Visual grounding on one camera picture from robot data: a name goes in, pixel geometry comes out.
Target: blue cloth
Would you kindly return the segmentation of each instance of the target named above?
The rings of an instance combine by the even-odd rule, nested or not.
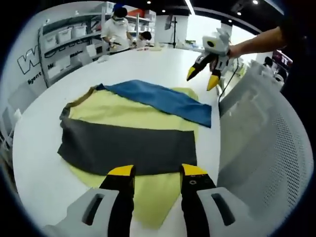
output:
[[[211,106],[201,104],[184,93],[160,85],[141,80],[130,80],[115,85],[100,84],[95,89],[106,89],[126,99],[150,105],[165,113],[211,127]]]

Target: laboratory room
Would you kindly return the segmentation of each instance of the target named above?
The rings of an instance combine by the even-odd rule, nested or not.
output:
[[[316,236],[311,2],[22,2],[1,42],[5,236]]]

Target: yellow cloth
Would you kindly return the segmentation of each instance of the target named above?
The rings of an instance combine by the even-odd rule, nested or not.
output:
[[[189,88],[174,88],[191,98],[198,96]],[[86,122],[123,127],[194,131],[198,125],[175,115],[133,102],[112,92],[93,93],[79,105],[71,107],[69,118]],[[105,176],[94,175],[71,165],[70,170],[86,185],[98,188]],[[133,216],[147,228],[158,229],[180,194],[180,174],[159,174],[135,177]]]

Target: round table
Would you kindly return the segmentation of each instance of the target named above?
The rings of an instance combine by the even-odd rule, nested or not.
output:
[[[206,67],[186,81],[199,53],[182,49],[131,50],[113,55],[107,62],[91,63],[65,76],[40,95],[18,121],[13,140],[13,167],[20,199],[40,228],[55,225],[66,216],[67,207],[89,187],[82,183],[57,154],[62,128],[59,116],[69,102],[91,86],[111,85],[139,79],[165,87],[190,87],[201,103],[212,106],[212,127],[199,126],[197,164],[217,183],[220,157],[220,121],[216,89],[206,91],[210,72]],[[159,230],[144,230],[132,219],[130,236],[173,236],[186,234],[181,197]]]

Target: ceiling light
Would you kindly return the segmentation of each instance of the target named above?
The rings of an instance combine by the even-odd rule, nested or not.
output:
[[[187,6],[188,6],[188,8],[190,10],[191,15],[195,15],[196,13],[193,10],[193,7],[192,7],[192,4],[191,4],[190,0],[185,0],[185,2],[186,2]]]

